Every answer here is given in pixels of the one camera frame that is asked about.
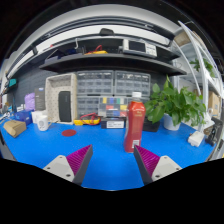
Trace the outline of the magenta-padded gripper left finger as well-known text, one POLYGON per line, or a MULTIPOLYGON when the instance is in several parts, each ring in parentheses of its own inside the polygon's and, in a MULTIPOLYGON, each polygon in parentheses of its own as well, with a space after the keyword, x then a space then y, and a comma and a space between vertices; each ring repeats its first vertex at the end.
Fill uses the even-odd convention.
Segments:
POLYGON ((88 145, 68 156, 57 156, 44 167, 44 170, 67 181, 81 185, 92 155, 93 148, 91 145, 88 145))

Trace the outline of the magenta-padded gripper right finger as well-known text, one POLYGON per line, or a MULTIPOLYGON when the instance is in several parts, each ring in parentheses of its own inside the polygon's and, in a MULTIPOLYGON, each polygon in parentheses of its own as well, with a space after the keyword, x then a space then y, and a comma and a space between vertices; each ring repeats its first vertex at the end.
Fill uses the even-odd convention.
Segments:
POLYGON ((159 157, 141 146, 134 146, 134 157, 144 185, 181 170, 181 167, 167 155, 159 157))

